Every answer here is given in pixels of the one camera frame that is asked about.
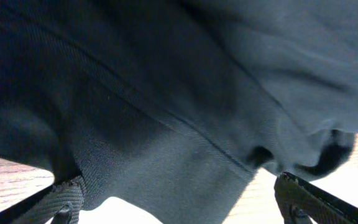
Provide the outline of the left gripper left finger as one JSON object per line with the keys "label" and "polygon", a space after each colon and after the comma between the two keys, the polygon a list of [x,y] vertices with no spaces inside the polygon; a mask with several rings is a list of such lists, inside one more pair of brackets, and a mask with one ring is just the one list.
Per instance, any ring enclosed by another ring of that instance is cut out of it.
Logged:
{"label": "left gripper left finger", "polygon": [[85,201],[81,176],[53,184],[0,212],[0,224],[77,224]]}

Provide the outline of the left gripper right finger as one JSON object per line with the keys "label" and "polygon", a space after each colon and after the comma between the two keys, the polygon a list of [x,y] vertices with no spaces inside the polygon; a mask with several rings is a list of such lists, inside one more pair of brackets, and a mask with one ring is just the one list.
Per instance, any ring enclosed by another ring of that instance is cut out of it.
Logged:
{"label": "left gripper right finger", "polygon": [[274,185],[285,224],[358,224],[358,208],[289,173]]}

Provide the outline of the black t-shirt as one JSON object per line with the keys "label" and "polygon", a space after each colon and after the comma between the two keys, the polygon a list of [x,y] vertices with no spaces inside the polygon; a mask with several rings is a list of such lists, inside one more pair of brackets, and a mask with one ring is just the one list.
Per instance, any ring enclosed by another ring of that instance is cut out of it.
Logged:
{"label": "black t-shirt", "polygon": [[358,134],[358,1],[0,1],[0,158],[162,223],[221,223],[257,171]]}

